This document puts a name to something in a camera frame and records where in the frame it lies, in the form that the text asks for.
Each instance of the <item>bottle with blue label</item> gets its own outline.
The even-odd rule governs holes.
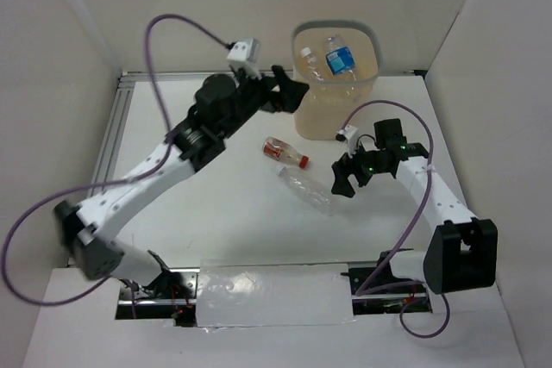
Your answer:
[[[353,54],[339,34],[330,36],[323,43],[323,49],[333,78],[338,81],[356,81]]]

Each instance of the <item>bin rim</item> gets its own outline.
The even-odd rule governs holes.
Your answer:
[[[376,56],[376,62],[378,64],[378,71],[370,78],[363,79],[361,81],[318,81],[316,79],[312,79],[309,76],[306,76],[301,69],[300,65],[298,65],[297,62],[297,56],[298,53],[295,49],[295,38],[297,38],[298,34],[301,32],[304,32],[305,30],[309,29],[324,29],[324,28],[346,28],[346,29],[355,29],[363,34],[365,34],[368,38],[370,38],[370,41],[372,42],[373,46],[373,52]],[[317,84],[330,84],[330,85],[351,85],[351,84],[369,84],[372,83],[380,74],[381,74],[381,67],[383,65],[383,59],[381,56],[381,48],[380,48],[380,42],[378,41],[378,37],[376,36],[376,33],[370,28],[366,23],[354,21],[354,20],[346,20],[346,19],[325,19],[320,21],[307,21],[299,24],[295,29],[293,29],[292,32],[292,53],[293,53],[293,66],[295,70],[298,72],[298,74],[301,76],[302,79],[313,82]]]

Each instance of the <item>white bottle cap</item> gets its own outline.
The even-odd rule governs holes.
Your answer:
[[[285,165],[283,164],[276,165],[276,172],[278,173],[278,175],[280,175],[285,170],[287,170],[287,167]]]
[[[306,47],[305,49],[301,50],[301,58],[304,58],[307,55],[310,55],[312,53],[311,49],[309,47]]]

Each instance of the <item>red bottle cap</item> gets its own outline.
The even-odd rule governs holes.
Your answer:
[[[299,163],[299,168],[305,168],[308,162],[309,162],[309,158],[306,155],[304,155],[301,158],[301,162]]]

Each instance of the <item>bottle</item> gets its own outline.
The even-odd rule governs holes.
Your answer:
[[[309,163],[309,158],[306,155],[299,153],[295,148],[284,141],[277,140],[274,137],[268,137],[262,145],[262,152],[276,159],[280,163],[297,165],[299,168],[305,168]]]
[[[337,81],[356,81],[353,54],[339,34],[330,36],[323,43],[323,50],[333,78]]]
[[[304,62],[305,69],[309,76],[312,76],[318,81],[324,81],[323,66],[318,60],[317,56],[311,51],[309,47],[306,47],[300,52],[301,59]]]
[[[333,215],[336,207],[334,197],[331,196],[323,184],[308,178],[304,172],[297,168],[279,165],[277,172],[278,177],[285,182],[285,185],[297,197],[325,215]]]

